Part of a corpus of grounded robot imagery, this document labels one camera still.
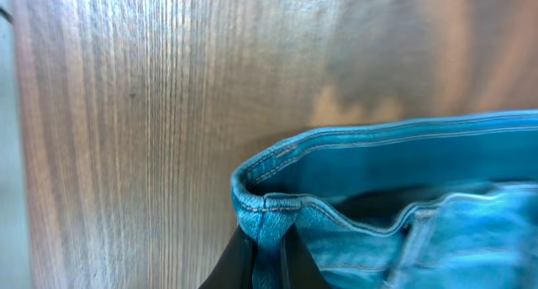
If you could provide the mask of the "light blue denim jeans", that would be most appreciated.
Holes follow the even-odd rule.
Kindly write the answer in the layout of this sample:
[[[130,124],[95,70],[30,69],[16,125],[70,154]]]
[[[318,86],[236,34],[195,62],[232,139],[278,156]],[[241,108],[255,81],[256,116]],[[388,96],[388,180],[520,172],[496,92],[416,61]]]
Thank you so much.
[[[282,284],[295,227],[333,288],[534,288],[533,110],[313,129],[231,177],[257,245],[256,288]]]

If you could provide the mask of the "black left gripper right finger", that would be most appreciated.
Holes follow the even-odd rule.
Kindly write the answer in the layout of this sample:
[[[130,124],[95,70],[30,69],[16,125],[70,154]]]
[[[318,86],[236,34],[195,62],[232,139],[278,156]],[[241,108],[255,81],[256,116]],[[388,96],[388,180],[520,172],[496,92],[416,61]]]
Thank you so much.
[[[293,225],[280,243],[283,289],[330,289],[306,245]]]

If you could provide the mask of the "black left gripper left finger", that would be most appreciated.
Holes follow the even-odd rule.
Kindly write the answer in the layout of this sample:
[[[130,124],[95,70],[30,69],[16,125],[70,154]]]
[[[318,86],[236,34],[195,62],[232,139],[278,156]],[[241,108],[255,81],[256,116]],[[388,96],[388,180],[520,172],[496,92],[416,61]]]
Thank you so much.
[[[238,226],[199,289],[251,289],[256,243]]]

